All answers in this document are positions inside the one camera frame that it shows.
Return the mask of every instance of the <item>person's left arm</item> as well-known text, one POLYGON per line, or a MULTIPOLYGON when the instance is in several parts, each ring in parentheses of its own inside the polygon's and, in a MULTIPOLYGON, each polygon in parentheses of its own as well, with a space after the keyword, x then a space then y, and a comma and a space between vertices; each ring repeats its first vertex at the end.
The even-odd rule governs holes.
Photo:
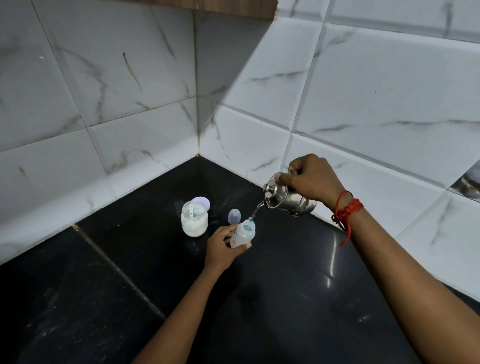
POLYGON ((251 246, 248 243, 232 249, 225 245, 236 228, 237 225, 221 227, 208 239, 203 271, 133 364, 184 364, 187 361, 210 291, 233 260, 251 246))

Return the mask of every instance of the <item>hand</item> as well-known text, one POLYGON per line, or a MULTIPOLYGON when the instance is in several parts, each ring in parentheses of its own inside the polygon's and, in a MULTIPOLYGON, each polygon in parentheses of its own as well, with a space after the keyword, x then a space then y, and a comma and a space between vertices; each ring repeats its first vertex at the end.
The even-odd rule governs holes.
POLYGON ((323 202, 331 210, 335 209, 336 201, 345 188, 325 158, 307 154, 291 161, 288 171, 292 169, 301 170, 301 174, 283 173, 278 182, 292 187, 310 200, 323 202))
POLYGON ((215 272, 220 276, 220 274, 233 263, 233 260, 237 256, 252 246, 251 243, 240 245, 236 248, 229 248, 225 245, 230 241, 237 226, 238 224, 222 226, 208 239, 204 270, 215 272))

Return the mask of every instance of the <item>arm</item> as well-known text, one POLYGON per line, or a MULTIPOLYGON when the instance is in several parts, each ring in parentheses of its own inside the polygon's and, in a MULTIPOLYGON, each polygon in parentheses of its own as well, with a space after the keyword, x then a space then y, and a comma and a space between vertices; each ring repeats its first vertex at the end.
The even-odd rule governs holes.
POLYGON ((175 310, 133 361, 133 364, 183 364, 204 314, 210 291, 218 277, 251 244, 228 248, 237 225, 219 228, 207 243, 205 267, 175 310))
MULTIPOLYGON (((326 159, 309 154, 290 163, 300 175, 288 184, 334 211, 345 190, 326 159)), ((345 207, 353 198, 346 195, 345 207)), ((368 213, 350 216, 352 242, 369 268, 402 330, 427 363, 480 363, 480 317, 410 256, 368 213)))

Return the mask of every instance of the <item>person's left hand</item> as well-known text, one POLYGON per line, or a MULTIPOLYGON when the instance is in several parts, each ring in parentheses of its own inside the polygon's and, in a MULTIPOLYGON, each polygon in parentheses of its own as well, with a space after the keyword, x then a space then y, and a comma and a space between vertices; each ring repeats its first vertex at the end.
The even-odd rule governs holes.
POLYGON ((247 249, 252 246, 251 243, 240 245, 236 248, 229 248, 225 245, 230 241, 237 226, 238 224, 222 226, 208 239, 204 270, 212 271, 220 275, 233 263, 233 260, 237 256, 246 252, 247 249))

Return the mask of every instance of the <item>forearm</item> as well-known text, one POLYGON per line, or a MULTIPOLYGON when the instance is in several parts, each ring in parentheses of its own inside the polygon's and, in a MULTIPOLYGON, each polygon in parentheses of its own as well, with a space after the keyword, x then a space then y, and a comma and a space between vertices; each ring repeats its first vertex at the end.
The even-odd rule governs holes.
POLYGON ((134 364, 183 364, 221 272, 203 270, 175 310, 133 361, 134 364))
POLYGON ((428 363, 480 363, 480 318, 367 210, 351 215, 350 226, 355 247, 419 355, 428 363))

